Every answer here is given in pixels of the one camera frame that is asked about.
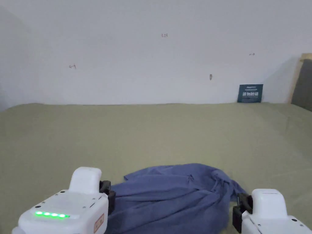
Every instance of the label sticker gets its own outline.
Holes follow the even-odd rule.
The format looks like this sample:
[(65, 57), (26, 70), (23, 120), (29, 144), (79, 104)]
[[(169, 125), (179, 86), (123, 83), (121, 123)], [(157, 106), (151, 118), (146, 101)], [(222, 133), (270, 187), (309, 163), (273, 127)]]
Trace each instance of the label sticker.
[(95, 222), (94, 224), (94, 231), (93, 233), (96, 233), (96, 231), (100, 228), (100, 226), (104, 223), (105, 215), (102, 214), (102, 216)]

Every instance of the wall mark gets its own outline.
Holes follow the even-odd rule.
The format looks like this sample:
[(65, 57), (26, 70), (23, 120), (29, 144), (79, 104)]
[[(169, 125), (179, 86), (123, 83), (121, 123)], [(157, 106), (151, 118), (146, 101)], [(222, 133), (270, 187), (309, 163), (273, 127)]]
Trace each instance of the wall mark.
[(74, 64), (74, 65), (69, 65), (68, 67), (69, 67), (69, 68), (73, 68), (73, 67), (74, 67), (75, 70), (76, 70), (76, 65), (75, 65), (75, 64)]

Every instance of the gray panel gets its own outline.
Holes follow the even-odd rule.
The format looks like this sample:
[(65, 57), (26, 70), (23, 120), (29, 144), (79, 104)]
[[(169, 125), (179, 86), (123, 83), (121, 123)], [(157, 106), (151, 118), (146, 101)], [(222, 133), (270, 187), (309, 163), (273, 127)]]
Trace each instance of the gray panel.
[(312, 111), (312, 60), (303, 62), (291, 103)]

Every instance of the green led light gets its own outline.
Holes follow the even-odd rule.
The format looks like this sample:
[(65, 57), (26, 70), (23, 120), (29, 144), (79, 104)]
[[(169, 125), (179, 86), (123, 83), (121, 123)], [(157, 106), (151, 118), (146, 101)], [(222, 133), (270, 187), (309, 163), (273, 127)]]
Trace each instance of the green led light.
[(35, 214), (36, 216), (39, 216), (39, 217), (57, 218), (57, 219), (64, 219), (64, 218), (70, 217), (70, 215), (42, 212), (42, 211), (36, 211)]

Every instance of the white wall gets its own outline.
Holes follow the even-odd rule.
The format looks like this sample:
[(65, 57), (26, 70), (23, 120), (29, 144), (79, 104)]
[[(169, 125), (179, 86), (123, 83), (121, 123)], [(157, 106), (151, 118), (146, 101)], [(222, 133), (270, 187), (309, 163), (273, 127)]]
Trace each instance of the white wall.
[(283, 103), (312, 50), (311, 9), (311, 0), (1, 0), (0, 109), (235, 102), (253, 83), (264, 84), (263, 101)]

